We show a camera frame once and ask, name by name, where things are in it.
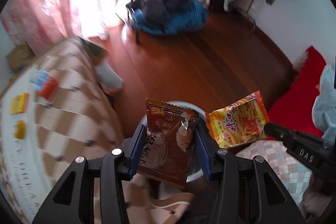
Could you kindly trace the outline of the black clothes rack pole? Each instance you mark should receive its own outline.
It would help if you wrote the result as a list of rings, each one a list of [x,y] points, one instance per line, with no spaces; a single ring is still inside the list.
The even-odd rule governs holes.
[[[134,16],[134,0],[130,0],[131,5],[129,8],[129,12],[131,15],[131,22],[133,23],[133,31],[134,31],[134,37],[135,37],[135,42],[136,44],[140,44],[140,40],[139,40],[139,32],[138,32],[138,23],[137,23],[137,19]]]

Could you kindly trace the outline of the brown paper bag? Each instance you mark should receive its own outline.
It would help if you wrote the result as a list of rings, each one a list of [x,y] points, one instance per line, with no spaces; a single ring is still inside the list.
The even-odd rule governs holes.
[[[16,46],[8,55],[6,55],[6,60],[9,68],[14,73],[18,73],[26,65],[29,65],[34,57],[35,54],[29,45],[27,43],[22,43]]]

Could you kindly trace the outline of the checkered bed sheet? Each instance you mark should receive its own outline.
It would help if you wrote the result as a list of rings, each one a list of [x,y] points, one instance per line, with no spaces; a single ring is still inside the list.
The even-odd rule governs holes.
[[[297,205],[309,185],[311,170],[286,152],[286,147],[276,140],[260,140],[238,152],[239,157],[253,159],[262,156],[272,167]]]

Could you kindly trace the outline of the yellow small box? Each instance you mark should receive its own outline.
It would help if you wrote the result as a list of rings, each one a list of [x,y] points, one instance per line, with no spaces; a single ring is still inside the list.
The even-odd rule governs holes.
[[[26,112],[29,93],[21,93],[15,96],[11,101],[10,114],[22,114]]]

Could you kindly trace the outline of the blue clothes pile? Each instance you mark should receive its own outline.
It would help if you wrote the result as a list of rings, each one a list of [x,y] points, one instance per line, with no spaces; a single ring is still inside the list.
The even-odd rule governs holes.
[[[134,0],[138,30],[152,35],[177,35],[204,27],[206,0]]]

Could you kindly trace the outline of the red blanket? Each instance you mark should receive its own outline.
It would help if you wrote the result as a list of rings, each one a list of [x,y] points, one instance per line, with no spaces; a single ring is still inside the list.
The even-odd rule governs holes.
[[[319,80],[326,61],[312,46],[306,54],[306,61],[290,89],[273,104],[268,117],[275,124],[321,137],[323,133],[312,120],[312,108],[319,95]]]

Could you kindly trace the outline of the orange yellow snack bag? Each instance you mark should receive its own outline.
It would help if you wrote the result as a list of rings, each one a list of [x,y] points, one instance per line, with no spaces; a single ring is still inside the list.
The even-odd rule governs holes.
[[[209,135],[221,148],[232,148],[267,138],[268,114],[259,91],[206,114]]]

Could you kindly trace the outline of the blue white orange carton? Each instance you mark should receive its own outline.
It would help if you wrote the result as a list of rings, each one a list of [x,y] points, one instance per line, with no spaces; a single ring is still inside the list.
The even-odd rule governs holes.
[[[58,80],[44,69],[38,69],[33,78],[33,88],[37,94],[49,100],[59,86]]]

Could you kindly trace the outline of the checkered tablecloth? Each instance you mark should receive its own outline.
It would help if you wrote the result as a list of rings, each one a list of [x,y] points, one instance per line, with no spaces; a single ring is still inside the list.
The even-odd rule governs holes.
[[[59,82],[49,100],[33,88],[38,69]],[[11,101],[21,93],[29,93],[26,112],[11,115]],[[18,120],[26,123],[22,140],[13,136]],[[118,116],[98,85],[84,43],[70,38],[53,46],[1,98],[1,192],[10,210],[21,223],[31,223],[76,157],[102,157],[122,141]]]

